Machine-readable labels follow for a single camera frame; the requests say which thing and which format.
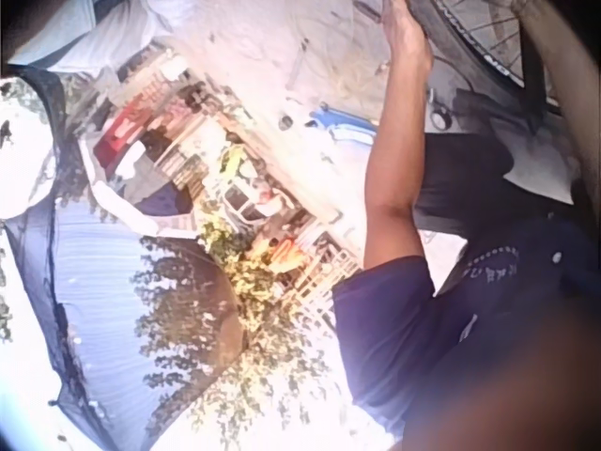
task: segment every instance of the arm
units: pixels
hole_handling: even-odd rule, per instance
[[[365,269],[424,255],[412,210],[424,177],[425,83],[432,54],[405,0],[384,1],[383,18],[392,64],[367,165]]]

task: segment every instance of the blue object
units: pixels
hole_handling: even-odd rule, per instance
[[[310,116],[317,127],[326,130],[336,142],[354,141],[366,146],[374,144],[378,127],[363,117],[335,110],[326,104],[322,104]]]
[[[601,322],[595,246],[572,223],[484,234],[453,272],[454,288],[435,296],[425,259],[403,257],[333,289],[354,402],[396,437],[504,369],[555,308]]]

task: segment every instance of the hand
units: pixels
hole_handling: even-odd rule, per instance
[[[382,22],[391,46],[392,62],[414,59],[423,63],[429,72],[432,69],[432,48],[422,27],[411,15],[407,1],[383,0]]]

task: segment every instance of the red object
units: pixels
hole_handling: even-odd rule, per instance
[[[94,155],[104,169],[115,161],[131,136],[152,116],[152,110],[149,108],[139,108],[141,100],[142,95],[138,95],[128,103],[94,147]],[[121,130],[120,135],[116,136],[117,130],[122,127],[126,128],[125,131]]]

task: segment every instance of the tree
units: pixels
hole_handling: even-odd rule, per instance
[[[217,217],[204,223],[201,236],[238,295],[248,339],[238,360],[194,403],[195,424],[216,419],[227,449],[239,446],[242,434],[270,408],[277,409],[284,428],[295,418],[308,423],[301,400],[325,396],[329,375],[324,351],[307,334],[310,320],[289,297],[274,300],[266,257],[246,257],[252,237],[235,234]]]
[[[148,313],[135,332],[157,367],[144,381],[164,393],[148,425],[158,435],[239,355],[242,328],[227,278],[197,243],[143,237],[141,244],[146,271],[132,282]]]
[[[0,237],[4,233],[4,224],[0,221]],[[7,278],[4,271],[2,270],[2,259],[6,257],[5,250],[0,248],[0,288],[4,288],[7,285]],[[4,296],[0,294],[0,341],[3,343],[10,341],[10,329],[8,328],[8,322],[12,319],[10,315],[10,308],[8,308],[5,302]]]
[[[33,87],[21,78],[3,80],[1,86],[3,100],[16,100],[23,108],[36,113],[42,124],[49,124],[46,108]]]

